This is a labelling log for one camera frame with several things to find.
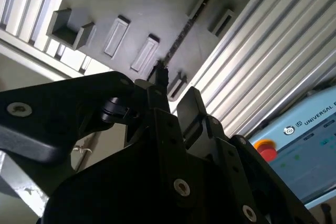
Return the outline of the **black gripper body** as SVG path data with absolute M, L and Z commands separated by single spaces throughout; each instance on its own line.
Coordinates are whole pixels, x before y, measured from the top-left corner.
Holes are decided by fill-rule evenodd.
M 151 143 L 136 143 L 66 179 L 50 197 L 42 223 L 236 223 L 223 177 L 212 163 L 187 155 L 191 193 L 160 174 Z

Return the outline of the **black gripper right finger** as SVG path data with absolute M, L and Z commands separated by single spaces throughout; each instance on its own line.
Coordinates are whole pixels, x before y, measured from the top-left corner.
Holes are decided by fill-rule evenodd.
M 189 154 L 210 165 L 214 196 L 211 216 L 229 223 L 317 223 L 255 148 L 241 135 L 227 137 L 218 119 L 206 112 L 201 94 L 189 88 L 177 105 Z

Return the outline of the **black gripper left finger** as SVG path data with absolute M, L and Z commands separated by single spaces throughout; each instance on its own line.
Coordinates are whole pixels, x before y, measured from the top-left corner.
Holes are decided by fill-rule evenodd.
M 70 153 L 91 133 L 127 126 L 128 138 L 151 143 L 160 174 L 174 179 L 182 197 L 191 193 L 186 151 L 166 92 L 168 70 L 130 80 L 112 71 L 1 93 L 1 191 L 39 205 L 48 203 L 71 172 Z

